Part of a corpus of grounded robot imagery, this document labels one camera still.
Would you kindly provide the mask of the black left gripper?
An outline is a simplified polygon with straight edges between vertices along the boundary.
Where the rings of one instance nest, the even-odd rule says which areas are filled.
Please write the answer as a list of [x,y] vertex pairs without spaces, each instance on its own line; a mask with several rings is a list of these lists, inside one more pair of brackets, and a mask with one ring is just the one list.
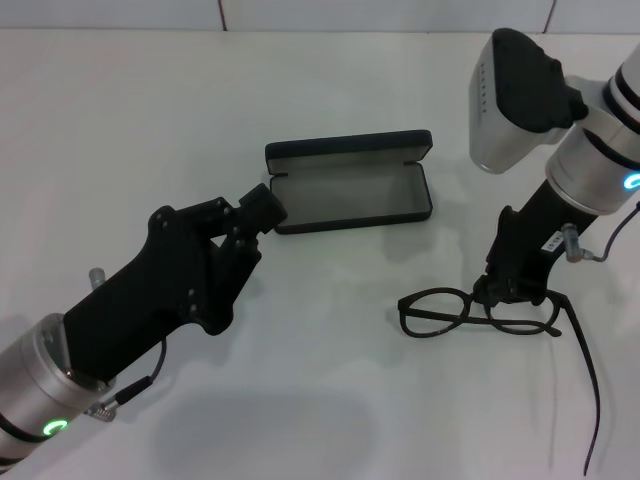
[[[267,234],[287,212],[263,183],[239,200],[224,198],[175,210],[148,223],[146,241],[125,267],[64,315],[73,370],[110,381],[188,323],[217,335],[233,320],[233,303],[262,255]],[[227,236],[217,245],[213,238]]]

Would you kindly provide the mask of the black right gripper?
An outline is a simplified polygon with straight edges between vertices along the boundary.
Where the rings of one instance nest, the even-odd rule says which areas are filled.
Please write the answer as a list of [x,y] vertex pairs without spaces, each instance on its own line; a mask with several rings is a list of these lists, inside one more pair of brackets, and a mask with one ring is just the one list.
[[565,202],[547,182],[520,210],[505,207],[487,256],[487,275],[473,285],[473,301],[489,308],[499,302],[540,304],[553,265],[564,253],[562,244],[551,247],[549,242],[567,223],[583,233],[595,220]]

